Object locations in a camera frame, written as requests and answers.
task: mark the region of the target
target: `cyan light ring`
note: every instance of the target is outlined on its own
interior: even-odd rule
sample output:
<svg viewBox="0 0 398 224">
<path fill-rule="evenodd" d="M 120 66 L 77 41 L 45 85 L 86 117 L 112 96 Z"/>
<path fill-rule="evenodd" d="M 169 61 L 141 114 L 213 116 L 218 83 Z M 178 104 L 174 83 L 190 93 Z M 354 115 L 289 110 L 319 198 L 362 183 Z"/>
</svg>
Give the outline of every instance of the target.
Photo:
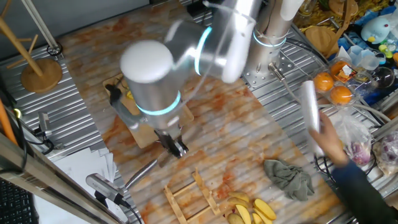
<svg viewBox="0 0 398 224">
<path fill-rule="evenodd" d="M 178 105 L 180 100 L 181 100 L 181 93 L 178 91 L 176 99 L 166 109 L 162 109 L 162 110 L 159 110 L 159 111 L 148 111 L 148 110 L 142 109 L 137 104 L 136 105 L 137 105 L 138 109 L 140 111 L 142 111 L 143 113 L 145 113 L 145 114 L 152 115 L 152 116 L 160 116 L 160 115 L 167 114 L 168 112 L 172 111 Z"/>
<path fill-rule="evenodd" d="M 200 55 L 203 50 L 203 47 L 205 46 L 206 39 L 209 36 L 210 32 L 211 32 L 211 27 L 207 27 L 207 29 L 205 29 L 205 31 L 203 32 L 203 34 L 201 35 L 201 37 L 199 39 L 199 43 L 198 43 L 198 47 L 197 47 L 197 51 L 196 51 L 196 55 L 195 55 L 195 61 L 194 61 L 195 71 L 198 75 L 200 75 L 200 73 L 199 73 Z"/>
<path fill-rule="evenodd" d="M 285 37 L 284 41 L 282 41 L 282 42 L 279 43 L 279 44 L 275 44 L 275 45 L 272 45 L 272 44 L 265 44 L 265 43 L 261 42 L 261 41 L 256 37 L 256 33 L 255 33 L 255 32 L 253 32 L 253 37 L 254 37 L 254 39 L 257 41 L 257 43 L 259 43 L 259 44 L 261 44 L 261 45 L 263 45 L 263 46 L 265 46 L 265 47 L 279 47 L 279 46 L 283 45 L 283 44 L 286 42 L 286 37 Z"/>
</svg>

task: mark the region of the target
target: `blue plush toy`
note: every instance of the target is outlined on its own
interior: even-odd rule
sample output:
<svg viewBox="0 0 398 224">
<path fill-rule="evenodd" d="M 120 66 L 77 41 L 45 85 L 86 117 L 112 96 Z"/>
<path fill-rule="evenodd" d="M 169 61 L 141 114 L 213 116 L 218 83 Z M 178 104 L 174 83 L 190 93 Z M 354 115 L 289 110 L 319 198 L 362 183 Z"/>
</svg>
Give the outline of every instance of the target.
<svg viewBox="0 0 398 224">
<path fill-rule="evenodd" d="M 361 37 L 372 44 L 380 44 L 388 33 L 390 33 L 390 22 L 386 18 L 377 17 L 363 27 Z"/>
</svg>

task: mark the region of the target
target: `person's arm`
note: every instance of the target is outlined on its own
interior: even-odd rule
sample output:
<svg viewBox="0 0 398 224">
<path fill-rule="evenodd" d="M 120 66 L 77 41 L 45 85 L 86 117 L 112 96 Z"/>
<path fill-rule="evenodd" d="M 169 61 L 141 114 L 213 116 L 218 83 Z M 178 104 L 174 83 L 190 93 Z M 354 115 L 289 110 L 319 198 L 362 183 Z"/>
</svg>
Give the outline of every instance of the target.
<svg viewBox="0 0 398 224">
<path fill-rule="evenodd" d="M 397 223 L 392 209 L 353 161 L 332 173 L 344 204 L 360 224 Z"/>
<path fill-rule="evenodd" d="M 360 224 L 398 223 L 392 209 L 368 182 L 366 174 L 348 159 L 328 116 L 321 113 L 320 117 L 324 124 L 322 133 L 310 130 L 310 134 L 336 167 L 331 174 L 343 203 Z"/>
</svg>

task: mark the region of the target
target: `wooden stick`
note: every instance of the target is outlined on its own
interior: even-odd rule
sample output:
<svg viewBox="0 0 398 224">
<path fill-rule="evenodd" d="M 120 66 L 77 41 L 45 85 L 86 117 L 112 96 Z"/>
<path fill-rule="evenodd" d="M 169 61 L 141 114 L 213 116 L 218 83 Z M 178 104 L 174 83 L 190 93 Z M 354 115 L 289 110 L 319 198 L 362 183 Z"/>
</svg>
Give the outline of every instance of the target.
<svg viewBox="0 0 398 224">
<path fill-rule="evenodd" d="M 189 188 L 191 188 L 192 186 L 196 185 L 197 183 L 194 181 L 191 184 L 186 185 L 185 187 L 181 188 L 180 190 L 176 191 L 173 196 L 176 197 L 177 195 L 179 195 L 180 193 L 188 190 Z"/>
<path fill-rule="evenodd" d="M 6 13 L 8 11 L 8 8 L 10 7 L 10 4 L 11 4 L 11 0 L 8 0 L 6 3 L 6 6 L 4 6 L 4 9 L 2 10 L 2 13 L 1 13 L 2 18 L 4 18 L 4 16 L 6 16 Z"/>
<path fill-rule="evenodd" d="M 17 40 L 19 42 L 29 42 L 29 41 L 32 41 L 32 38 L 18 38 Z"/>
<path fill-rule="evenodd" d="M 29 48 L 29 51 L 28 51 L 29 54 L 32 53 L 33 47 L 34 47 L 34 45 L 36 44 L 36 41 L 37 41 L 37 38 L 38 38 L 38 37 L 39 37 L 39 35 L 36 34 L 35 37 L 33 38 L 33 41 L 32 41 L 32 43 L 31 43 L 30 48 Z M 18 61 L 14 62 L 14 63 L 12 63 L 12 64 L 10 64 L 10 65 L 7 65 L 6 68 L 7 68 L 7 69 L 13 68 L 13 67 L 17 66 L 19 63 L 22 63 L 24 60 L 25 60 L 24 58 L 21 58 L 21 59 L 19 59 Z"/>
<path fill-rule="evenodd" d="M 206 208 L 200 210 L 199 212 L 197 212 L 196 214 L 192 215 L 191 217 L 189 217 L 187 219 L 187 222 L 192 222 L 194 219 L 198 218 L 200 215 L 202 215 L 203 213 L 207 212 L 208 210 L 210 210 L 211 207 L 210 205 L 208 205 Z"/>
<path fill-rule="evenodd" d="M 180 224 L 188 224 L 187 220 L 184 217 L 184 214 L 181 211 L 181 208 L 175 201 L 173 193 L 170 191 L 170 189 L 167 187 L 167 185 L 164 186 L 164 194 L 166 194 L 167 200 L 169 201 L 170 205 L 172 206 L 174 214 L 177 217 Z"/>
<path fill-rule="evenodd" d="M 211 209 L 213 210 L 214 214 L 215 215 L 219 214 L 221 212 L 220 208 L 218 208 L 218 205 L 216 204 L 216 201 L 214 201 L 214 198 L 211 196 L 211 193 L 210 193 L 209 189 L 206 187 L 203 179 L 199 175 L 198 168 L 195 168 L 195 172 L 192 173 L 192 177 L 197 182 L 200 191 L 202 192 L 203 196 L 205 196 L 205 199 L 209 203 L 209 205 L 210 205 Z"/>
<path fill-rule="evenodd" d="M 335 44 L 337 43 L 338 39 L 340 39 L 341 35 L 343 35 L 343 32 L 349 26 L 349 21 L 351 20 L 351 6 L 353 5 L 352 1 L 354 1 L 354 0 L 346 0 L 344 2 L 344 12 L 343 12 L 344 21 L 343 21 L 343 25 L 340 27 L 340 29 L 338 29 L 338 31 L 336 32 L 335 36 L 330 41 L 330 44 L 329 44 L 328 48 L 325 50 L 325 52 L 328 52 L 326 58 L 329 58 L 331 56 L 331 53 L 332 53 L 331 50 L 332 50 L 333 46 L 335 46 Z"/>
<path fill-rule="evenodd" d="M 14 45 L 14 47 L 21 53 L 21 55 L 25 58 L 27 63 L 32 67 L 33 71 L 36 73 L 36 75 L 43 77 L 43 71 L 40 69 L 40 67 L 36 64 L 36 62 L 33 60 L 33 58 L 29 55 L 29 53 L 26 51 L 24 46 L 17 40 L 17 37 L 15 34 L 10 30 L 10 27 L 4 22 L 4 19 L 0 17 L 0 28 L 3 30 L 5 35 L 8 37 L 8 39 L 11 41 L 11 43 Z"/>
</svg>

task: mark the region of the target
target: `purple vegetable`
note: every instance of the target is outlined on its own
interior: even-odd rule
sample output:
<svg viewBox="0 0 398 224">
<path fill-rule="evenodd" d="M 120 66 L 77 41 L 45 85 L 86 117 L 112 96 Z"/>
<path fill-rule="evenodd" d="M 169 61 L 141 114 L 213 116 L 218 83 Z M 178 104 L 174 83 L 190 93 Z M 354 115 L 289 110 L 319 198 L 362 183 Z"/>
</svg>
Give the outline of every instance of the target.
<svg viewBox="0 0 398 224">
<path fill-rule="evenodd" d="M 381 159 L 390 165 L 398 165 L 398 131 L 393 131 L 382 141 Z"/>
<path fill-rule="evenodd" d="M 358 165 L 366 165 L 371 160 L 371 152 L 363 143 L 352 142 L 347 154 Z"/>
</svg>

